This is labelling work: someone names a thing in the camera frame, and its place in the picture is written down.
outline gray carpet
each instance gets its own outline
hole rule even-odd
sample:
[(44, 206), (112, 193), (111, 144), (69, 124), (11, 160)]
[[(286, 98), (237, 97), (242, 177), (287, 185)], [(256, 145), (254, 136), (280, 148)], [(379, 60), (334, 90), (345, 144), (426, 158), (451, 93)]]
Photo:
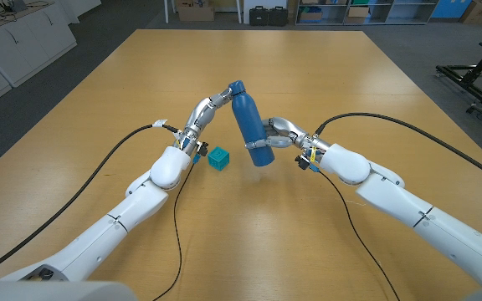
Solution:
[[(157, 15), (146, 28), (220, 30), (361, 30), (414, 81), (466, 134), (482, 148), (482, 116), (465, 113), (474, 98), (446, 78), (435, 76), (438, 64), (477, 64), (482, 58), (482, 25), (429, 23), (427, 25), (250, 27), (239, 24), (236, 13), (216, 13), (214, 22), (180, 22), (170, 14)], [(482, 77), (476, 81), (482, 88)]]
[(482, 57), (482, 25), (251, 28), (235, 13), (213, 23), (164, 23), (160, 0), (102, 0), (70, 25), (78, 46), (0, 98), (0, 157), (138, 28), (363, 30), (416, 84), (482, 147), (482, 121), (464, 113), (474, 100), (433, 75), (436, 64), (475, 64)]

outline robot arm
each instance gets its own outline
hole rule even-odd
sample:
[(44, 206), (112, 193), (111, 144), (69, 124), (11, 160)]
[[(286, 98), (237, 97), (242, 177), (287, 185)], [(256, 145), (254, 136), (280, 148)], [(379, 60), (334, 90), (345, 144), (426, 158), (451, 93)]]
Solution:
[(482, 285), (482, 234), (404, 189), (393, 171), (338, 144), (329, 145), (280, 117), (263, 120), (271, 137), (288, 137), (303, 150), (295, 159), (306, 169), (319, 163), (378, 210), (397, 218)]
[[(203, 99), (191, 113), (184, 131), (175, 134), (174, 145), (168, 146), (152, 168), (131, 183), (126, 199), (118, 206), (55, 255), (1, 280), (86, 280), (131, 229), (159, 211), (168, 198), (165, 191), (177, 186), (193, 151), (206, 155), (207, 144), (197, 139), (215, 110), (231, 100), (231, 94), (231, 89), (226, 89)], [(157, 122), (162, 125), (165, 120)]]

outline cardboard box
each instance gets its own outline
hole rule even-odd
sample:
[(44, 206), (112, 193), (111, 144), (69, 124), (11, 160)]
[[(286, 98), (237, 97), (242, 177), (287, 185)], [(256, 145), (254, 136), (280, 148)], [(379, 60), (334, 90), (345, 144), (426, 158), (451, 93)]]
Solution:
[(473, 0), (459, 22), (464, 24), (482, 24), (482, 1)]
[(368, 14), (368, 7), (350, 7), (347, 16), (352, 18), (366, 18)]
[(319, 22), (323, 18), (323, 13), (300, 13), (300, 22)]
[(180, 21), (213, 21), (215, 20), (215, 9), (208, 8), (178, 8)]
[(192, 0), (176, 0), (177, 8), (190, 8), (192, 7)]
[(194, 8), (209, 8), (209, 0), (192, 0)]

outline tabletop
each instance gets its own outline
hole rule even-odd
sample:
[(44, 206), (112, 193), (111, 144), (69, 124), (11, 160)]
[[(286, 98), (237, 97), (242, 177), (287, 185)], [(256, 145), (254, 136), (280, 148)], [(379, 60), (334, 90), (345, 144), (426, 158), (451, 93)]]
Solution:
[[(137, 30), (0, 159), (0, 256), (59, 210), (126, 134), (158, 119), (183, 127), (200, 99), (237, 79), (262, 118), (313, 133), (342, 113), (390, 115), (482, 163), (482, 150), (362, 32)], [(367, 117), (337, 120), (321, 138), (395, 171), (411, 193), (482, 232), (482, 171), (431, 140)], [(230, 105), (201, 140), (229, 151), (230, 163), (217, 171), (202, 159), (183, 188), (182, 274), (163, 299), (394, 300), (336, 191), (294, 162), (298, 149), (274, 150), (271, 165), (254, 167)], [(0, 277), (65, 247), (172, 142), (161, 129), (130, 138), (66, 212), (0, 266)], [(331, 179), (401, 299), (460, 299), (479, 288), (411, 228)], [(168, 288), (178, 266), (178, 190), (90, 280), (124, 283), (142, 300)]]

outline teal cube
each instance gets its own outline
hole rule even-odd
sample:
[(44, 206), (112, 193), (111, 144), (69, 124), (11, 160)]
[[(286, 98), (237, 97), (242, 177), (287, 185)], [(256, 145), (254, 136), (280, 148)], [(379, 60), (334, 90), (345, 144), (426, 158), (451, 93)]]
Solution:
[(208, 162), (210, 166), (221, 171), (230, 162), (230, 154), (217, 146), (208, 154)]

